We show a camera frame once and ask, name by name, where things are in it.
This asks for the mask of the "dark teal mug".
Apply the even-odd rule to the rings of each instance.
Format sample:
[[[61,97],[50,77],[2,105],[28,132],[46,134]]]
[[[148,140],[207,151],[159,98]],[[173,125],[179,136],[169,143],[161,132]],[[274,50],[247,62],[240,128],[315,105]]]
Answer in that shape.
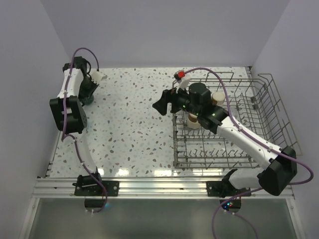
[[[86,97],[86,98],[83,98],[83,99],[80,100],[82,106],[90,105],[90,104],[93,103],[93,101],[94,101],[94,96],[93,95],[91,95],[89,97]]]

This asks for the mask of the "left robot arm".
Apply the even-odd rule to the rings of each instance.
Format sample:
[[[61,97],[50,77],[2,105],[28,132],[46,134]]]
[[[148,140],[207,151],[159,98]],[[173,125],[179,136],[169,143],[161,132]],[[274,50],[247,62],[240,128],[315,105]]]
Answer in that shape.
[[[49,101],[54,121],[62,132],[61,140],[72,142],[81,171],[77,177],[75,196],[104,196],[104,184],[93,161],[86,137],[87,116],[83,109],[93,102],[93,93],[105,75],[95,71],[85,58],[75,57],[63,68],[64,81],[58,96]]]

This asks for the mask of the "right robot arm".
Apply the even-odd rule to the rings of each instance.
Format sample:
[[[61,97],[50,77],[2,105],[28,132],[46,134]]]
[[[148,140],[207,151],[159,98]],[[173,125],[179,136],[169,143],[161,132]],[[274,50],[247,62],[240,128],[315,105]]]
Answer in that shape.
[[[230,170],[216,187],[220,197],[234,195],[245,188],[262,188],[278,196],[296,176],[295,150],[266,141],[237,121],[229,111],[214,105],[211,92],[203,83],[193,83],[188,90],[163,90],[153,108],[164,116],[168,104],[173,114],[185,111],[195,115],[202,128],[234,143],[259,164],[255,169]]]

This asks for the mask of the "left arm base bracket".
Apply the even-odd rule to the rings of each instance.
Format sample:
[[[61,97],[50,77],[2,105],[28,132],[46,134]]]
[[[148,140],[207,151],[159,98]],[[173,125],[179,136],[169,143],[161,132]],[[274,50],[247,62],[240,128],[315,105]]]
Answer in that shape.
[[[120,182],[119,181],[102,181],[102,184],[107,192],[107,197],[117,197],[119,194]]]

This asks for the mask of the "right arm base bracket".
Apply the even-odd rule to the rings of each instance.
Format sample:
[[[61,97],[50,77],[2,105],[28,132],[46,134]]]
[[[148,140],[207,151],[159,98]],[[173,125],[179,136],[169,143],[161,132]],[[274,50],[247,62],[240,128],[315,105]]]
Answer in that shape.
[[[223,185],[221,181],[207,181],[206,191],[208,197],[223,198]]]

